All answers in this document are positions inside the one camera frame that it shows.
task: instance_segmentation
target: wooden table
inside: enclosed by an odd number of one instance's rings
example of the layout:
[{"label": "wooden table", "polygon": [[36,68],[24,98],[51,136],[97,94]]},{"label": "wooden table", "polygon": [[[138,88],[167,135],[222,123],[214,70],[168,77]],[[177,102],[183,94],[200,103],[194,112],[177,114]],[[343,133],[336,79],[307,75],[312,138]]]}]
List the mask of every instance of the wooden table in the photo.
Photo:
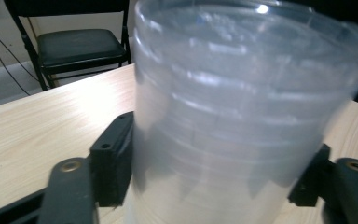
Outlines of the wooden table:
[{"label": "wooden table", "polygon": [[[0,207],[46,186],[59,161],[86,157],[110,122],[134,109],[129,65],[0,105]],[[358,104],[350,102],[325,139],[332,159],[358,159]],[[102,223],[122,223],[123,209],[101,209]],[[275,224],[322,223],[319,208],[287,203]]]}]

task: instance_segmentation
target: translucent cup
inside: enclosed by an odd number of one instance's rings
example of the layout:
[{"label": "translucent cup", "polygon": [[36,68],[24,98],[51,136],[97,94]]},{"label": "translucent cup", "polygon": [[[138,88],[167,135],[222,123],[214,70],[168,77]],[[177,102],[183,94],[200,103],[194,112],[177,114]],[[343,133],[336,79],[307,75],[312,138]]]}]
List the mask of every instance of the translucent cup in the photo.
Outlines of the translucent cup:
[{"label": "translucent cup", "polygon": [[358,26],[241,0],[136,6],[126,224],[272,223],[358,91]]}]

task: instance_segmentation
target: wire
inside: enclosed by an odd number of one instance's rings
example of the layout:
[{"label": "wire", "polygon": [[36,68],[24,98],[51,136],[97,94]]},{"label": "wire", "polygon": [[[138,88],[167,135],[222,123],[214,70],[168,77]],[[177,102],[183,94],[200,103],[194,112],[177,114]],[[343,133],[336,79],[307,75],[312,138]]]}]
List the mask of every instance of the wire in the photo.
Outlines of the wire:
[{"label": "wire", "polygon": [[20,83],[16,80],[16,78],[13,77],[13,75],[11,75],[11,73],[8,71],[7,67],[5,66],[4,62],[2,61],[1,57],[0,57],[0,62],[1,64],[5,67],[5,70],[7,70],[8,74],[11,76],[11,78],[13,78],[14,82],[16,82],[16,84],[20,87],[20,89],[25,92],[25,94],[27,95],[31,95],[30,93],[28,93],[21,85]]},{"label": "wire", "polygon": [[7,49],[7,51],[11,54],[11,56],[13,56],[13,58],[20,64],[20,66],[36,81],[39,82],[39,80],[34,77],[34,75],[32,75],[25,67],[24,65],[22,65],[22,63],[19,61],[19,59],[13,54],[13,52],[11,52],[11,50],[4,44],[4,42],[2,42],[2,40],[0,39],[0,43],[5,47],[5,49]]}]

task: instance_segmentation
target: chair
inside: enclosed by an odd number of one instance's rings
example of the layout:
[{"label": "chair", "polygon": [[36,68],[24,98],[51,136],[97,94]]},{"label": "chair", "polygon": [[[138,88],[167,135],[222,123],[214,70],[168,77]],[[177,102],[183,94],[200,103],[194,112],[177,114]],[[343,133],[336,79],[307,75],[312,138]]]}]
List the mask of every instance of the chair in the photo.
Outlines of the chair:
[{"label": "chair", "polygon": [[[45,77],[51,88],[54,81],[69,77],[53,75],[110,64],[131,63],[127,18],[129,0],[5,0],[10,15],[21,32],[43,91]],[[76,14],[123,12],[121,43],[104,29],[68,30],[42,34],[36,38],[36,51],[20,17],[46,17]]]}]

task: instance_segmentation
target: wall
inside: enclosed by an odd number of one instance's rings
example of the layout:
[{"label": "wall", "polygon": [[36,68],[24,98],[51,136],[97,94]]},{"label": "wall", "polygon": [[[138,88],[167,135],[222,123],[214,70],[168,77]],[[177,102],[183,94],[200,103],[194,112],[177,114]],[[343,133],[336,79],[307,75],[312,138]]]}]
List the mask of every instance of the wall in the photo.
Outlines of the wall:
[{"label": "wall", "polygon": [[[129,30],[132,36],[134,25],[133,9],[137,0],[130,0],[129,13]],[[43,19],[31,19],[36,35],[55,31],[79,28],[105,28],[111,30],[117,38],[120,38],[122,23],[121,15],[84,15],[84,16],[65,16],[60,20],[58,17],[48,17]],[[20,32],[18,31],[14,21],[11,19],[5,3],[0,0],[0,38],[8,46],[8,48],[20,59],[21,62],[30,61],[28,54],[23,46]],[[0,55],[5,64],[13,64],[16,61],[11,57],[9,52],[0,45]]]}]

